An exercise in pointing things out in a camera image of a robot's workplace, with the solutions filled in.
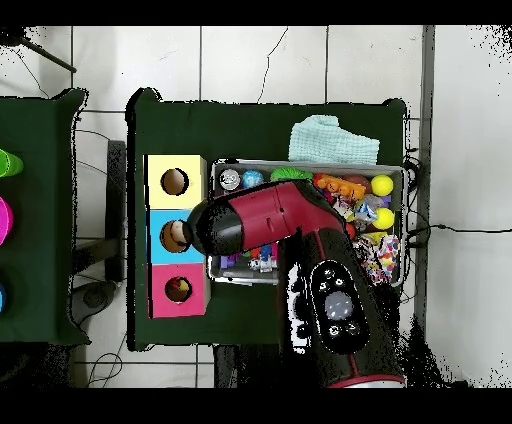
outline round hole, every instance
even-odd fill
[[[192,286],[185,277],[171,278],[165,284],[165,295],[171,302],[183,303],[192,294]]]
[[[160,231],[160,243],[165,250],[171,253],[187,250],[188,244],[183,234],[183,221],[169,221],[165,224]]]
[[[179,168],[168,169],[160,179],[162,190],[171,196],[179,196],[188,188],[188,176]]]

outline yellow ball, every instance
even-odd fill
[[[387,230],[395,222],[395,214],[388,208],[377,208],[377,219],[372,222],[373,226],[379,230]]]
[[[375,196],[387,196],[393,191],[393,180],[387,175],[373,177],[372,191]]]

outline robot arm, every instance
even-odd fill
[[[309,181],[262,184],[204,201],[183,230],[205,255],[279,241],[281,348],[290,363],[307,358],[313,384],[403,382],[344,220]]]

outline green cloth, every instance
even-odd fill
[[[386,105],[329,103],[327,105],[220,104],[161,102],[151,89],[139,90],[128,106],[128,160],[135,160],[128,208],[135,208],[135,347],[191,343],[271,344],[278,342],[275,286],[252,287],[212,283],[206,315],[149,319],[146,298],[146,237],[144,228],[144,154],[198,154],[208,162],[219,158],[288,159],[292,127],[311,115],[338,117],[340,127],[380,141],[377,163],[401,165],[403,118],[401,100]]]
[[[21,174],[0,178],[14,225],[0,246],[0,282],[8,304],[0,342],[87,343],[70,320],[73,117],[85,92],[43,100],[0,98],[0,148],[20,157]]]

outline blue box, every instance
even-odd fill
[[[204,262],[204,256],[194,249],[193,246],[190,246],[185,252],[171,253],[165,250],[160,243],[160,232],[165,224],[169,221],[186,221],[189,215],[190,210],[188,209],[149,211],[152,264],[195,264]]]

